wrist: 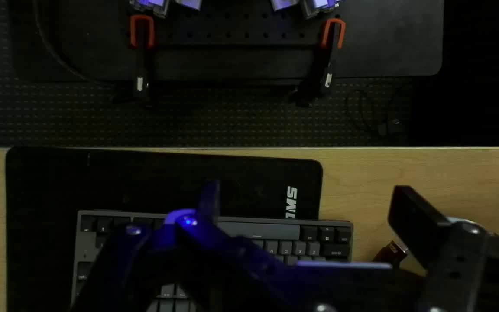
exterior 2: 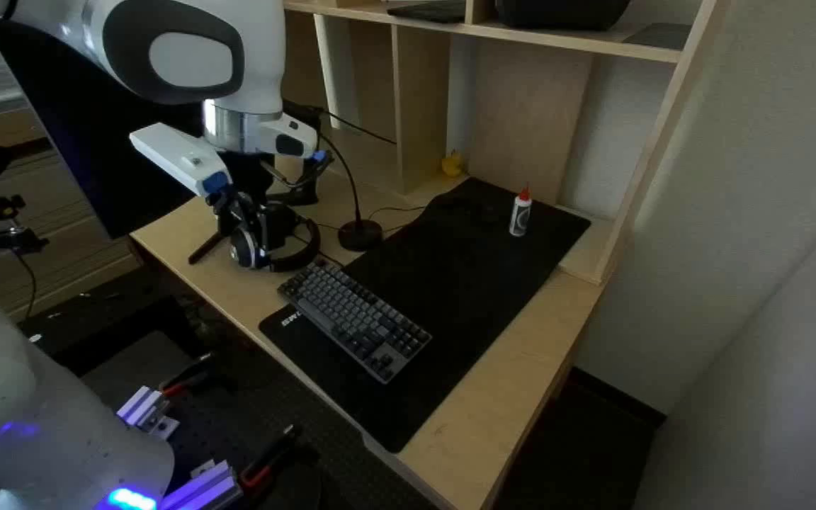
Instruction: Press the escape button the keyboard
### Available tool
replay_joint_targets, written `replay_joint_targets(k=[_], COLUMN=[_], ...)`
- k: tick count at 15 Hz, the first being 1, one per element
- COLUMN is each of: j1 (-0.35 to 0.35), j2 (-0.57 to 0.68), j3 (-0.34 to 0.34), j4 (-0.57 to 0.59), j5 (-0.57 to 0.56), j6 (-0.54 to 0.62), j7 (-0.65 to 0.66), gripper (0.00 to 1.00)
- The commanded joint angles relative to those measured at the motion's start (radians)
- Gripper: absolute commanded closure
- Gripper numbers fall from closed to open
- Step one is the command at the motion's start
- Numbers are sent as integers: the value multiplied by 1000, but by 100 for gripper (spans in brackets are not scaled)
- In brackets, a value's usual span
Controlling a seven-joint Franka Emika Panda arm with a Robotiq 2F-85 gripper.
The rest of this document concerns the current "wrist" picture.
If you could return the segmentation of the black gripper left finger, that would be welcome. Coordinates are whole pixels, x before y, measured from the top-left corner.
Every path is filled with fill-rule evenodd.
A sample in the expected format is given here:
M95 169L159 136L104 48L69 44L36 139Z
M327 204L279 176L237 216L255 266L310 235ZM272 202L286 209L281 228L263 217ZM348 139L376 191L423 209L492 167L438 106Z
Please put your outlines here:
M106 242L73 312L145 312L165 285L180 285L204 312L289 312L288 268L246 238L217 228L220 184L208 183L196 209L166 216L151 231L119 226Z

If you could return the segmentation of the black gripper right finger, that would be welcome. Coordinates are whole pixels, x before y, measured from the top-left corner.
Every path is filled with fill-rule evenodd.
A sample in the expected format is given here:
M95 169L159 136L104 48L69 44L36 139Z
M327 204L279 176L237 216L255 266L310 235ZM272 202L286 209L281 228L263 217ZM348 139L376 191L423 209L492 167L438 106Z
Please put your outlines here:
M499 236L395 186L388 224L426 271L416 312L499 312Z

